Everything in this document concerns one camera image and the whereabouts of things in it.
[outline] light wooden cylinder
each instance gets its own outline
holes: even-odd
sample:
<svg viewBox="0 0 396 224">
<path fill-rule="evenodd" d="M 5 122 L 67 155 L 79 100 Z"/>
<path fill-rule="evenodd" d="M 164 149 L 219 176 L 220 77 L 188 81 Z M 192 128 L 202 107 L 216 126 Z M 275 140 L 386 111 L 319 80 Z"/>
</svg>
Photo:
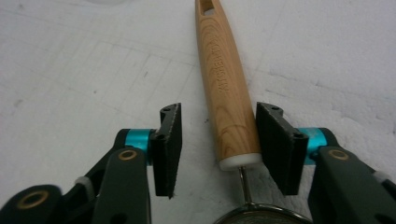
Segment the light wooden cylinder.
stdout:
<svg viewBox="0 0 396 224">
<path fill-rule="evenodd" d="M 222 6 L 219 0 L 196 0 L 195 6 L 201 73 L 220 168 L 262 162 L 247 83 Z"/>
</svg>

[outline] tool handle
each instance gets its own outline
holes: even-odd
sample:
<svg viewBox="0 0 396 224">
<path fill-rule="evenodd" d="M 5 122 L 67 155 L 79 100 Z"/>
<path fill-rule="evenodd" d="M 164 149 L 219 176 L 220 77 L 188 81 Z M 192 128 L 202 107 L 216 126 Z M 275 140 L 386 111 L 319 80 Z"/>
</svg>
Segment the tool handle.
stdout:
<svg viewBox="0 0 396 224">
<path fill-rule="evenodd" d="M 195 6 L 201 73 L 220 168 L 262 162 L 248 86 L 221 4 L 196 0 Z"/>
</svg>

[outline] teal gripper joint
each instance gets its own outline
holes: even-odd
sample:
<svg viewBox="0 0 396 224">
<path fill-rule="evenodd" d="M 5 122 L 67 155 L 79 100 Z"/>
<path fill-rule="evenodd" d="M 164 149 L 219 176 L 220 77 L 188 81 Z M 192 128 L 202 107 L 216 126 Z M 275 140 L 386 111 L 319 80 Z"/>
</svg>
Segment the teal gripper joint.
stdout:
<svg viewBox="0 0 396 224">
<path fill-rule="evenodd" d="M 327 146 L 326 136 L 319 128 L 298 128 L 298 130 L 309 136 L 304 164 L 315 165 L 311 155 L 316 154 L 320 147 Z"/>
<path fill-rule="evenodd" d="M 126 147 L 137 147 L 145 153 L 147 165 L 151 165 L 151 157 L 149 155 L 150 133 L 151 129 L 131 129 L 125 138 Z"/>
</svg>

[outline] wood grain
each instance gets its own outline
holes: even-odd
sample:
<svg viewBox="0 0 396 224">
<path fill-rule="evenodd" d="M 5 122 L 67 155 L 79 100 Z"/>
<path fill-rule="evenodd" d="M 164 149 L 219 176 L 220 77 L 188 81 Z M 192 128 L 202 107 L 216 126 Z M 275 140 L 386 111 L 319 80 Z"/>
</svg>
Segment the wood grain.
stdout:
<svg viewBox="0 0 396 224">
<path fill-rule="evenodd" d="M 195 1 L 197 42 L 218 159 L 260 153 L 248 87 L 219 0 Z M 213 14 L 205 15 L 210 8 Z"/>
</svg>

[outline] screw hole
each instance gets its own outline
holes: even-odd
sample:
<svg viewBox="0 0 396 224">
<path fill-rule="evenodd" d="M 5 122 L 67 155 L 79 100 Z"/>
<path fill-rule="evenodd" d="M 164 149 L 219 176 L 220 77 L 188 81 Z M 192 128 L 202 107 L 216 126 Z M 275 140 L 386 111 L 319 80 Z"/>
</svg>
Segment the screw hole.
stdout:
<svg viewBox="0 0 396 224">
<path fill-rule="evenodd" d="M 163 140 L 164 138 L 165 138 L 164 134 L 157 135 L 157 139 L 159 140 Z"/>
<path fill-rule="evenodd" d="M 376 220 L 378 220 L 381 224 L 395 224 L 396 222 L 388 216 L 377 214 L 375 215 Z"/>
<path fill-rule="evenodd" d="M 119 154 L 119 159 L 122 161 L 128 161 L 135 158 L 137 153 L 133 150 L 125 150 Z"/>
<path fill-rule="evenodd" d="M 110 223 L 111 224 L 123 224 L 126 222 L 127 219 L 128 219 L 128 217 L 125 214 L 119 213 L 119 214 L 114 215 L 110 219 Z"/>
<path fill-rule="evenodd" d="M 295 138 L 304 138 L 304 135 L 302 133 L 294 133 L 293 136 Z"/>
<path fill-rule="evenodd" d="M 19 209 L 29 209 L 36 207 L 47 200 L 49 193 L 46 190 L 34 191 L 24 196 L 17 204 Z"/>
</svg>

